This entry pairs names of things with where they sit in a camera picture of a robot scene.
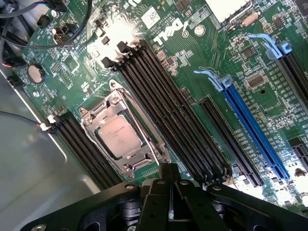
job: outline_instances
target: qr code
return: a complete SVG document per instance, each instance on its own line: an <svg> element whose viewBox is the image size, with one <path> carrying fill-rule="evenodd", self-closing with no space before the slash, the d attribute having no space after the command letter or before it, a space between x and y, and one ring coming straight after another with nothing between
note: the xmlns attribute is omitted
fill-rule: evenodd
<svg viewBox="0 0 308 231"><path fill-rule="evenodd" d="M142 17L142 21L148 29L153 27L159 20L160 17L154 7L151 7Z"/></svg>

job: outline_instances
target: ram slot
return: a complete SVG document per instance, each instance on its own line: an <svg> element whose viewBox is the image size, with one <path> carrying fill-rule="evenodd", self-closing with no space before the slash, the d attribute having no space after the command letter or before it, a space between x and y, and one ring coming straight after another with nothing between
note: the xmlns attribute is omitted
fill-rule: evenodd
<svg viewBox="0 0 308 231"><path fill-rule="evenodd" d="M308 79L297 64L294 56L289 53L277 60L276 63L295 92L300 104L308 113Z"/></svg>
<svg viewBox="0 0 308 231"><path fill-rule="evenodd" d="M232 154L233 158L236 161L236 164L238 165L242 173L246 176L246 178L254 187L263 185L263 180L261 179L258 171L255 169L255 166L247 157L242 146L235 139L230 126L227 124L226 120L224 119L212 99L209 96L204 97L200 101L200 106L206 114L208 120L211 122L212 126L215 128L219 137L226 145L229 152Z"/></svg>
<svg viewBox="0 0 308 231"><path fill-rule="evenodd" d="M70 147L73 154L101 190L122 182L103 154L86 136L84 130L71 112L60 116L56 134Z"/></svg>
<svg viewBox="0 0 308 231"><path fill-rule="evenodd" d="M235 86L233 84L230 85L223 91L223 93L229 105L238 116L242 125L250 135L253 142L256 144L259 152L262 154L267 164L271 167L276 177L278 179L289 179L290 175L288 171L285 169L281 159L276 154L269 140L263 133Z"/></svg>
<svg viewBox="0 0 308 231"><path fill-rule="evenodd" d="M227 176L231 176L231 167L148 46L143 43L135 50L126 46L125 51L128 55L122 62L115 64L109 60L104 62L105 66L120 71L147 114L196 180L224 182Z"/></svg>
<svg viewBox="0 0 308 231"><path fill-rule="evenodd" d="M305 168L305 171L308 172L308 148L305 143L299 138L295 137L288 140L291 145L295 155L301 162L302 166Z"/></svg>

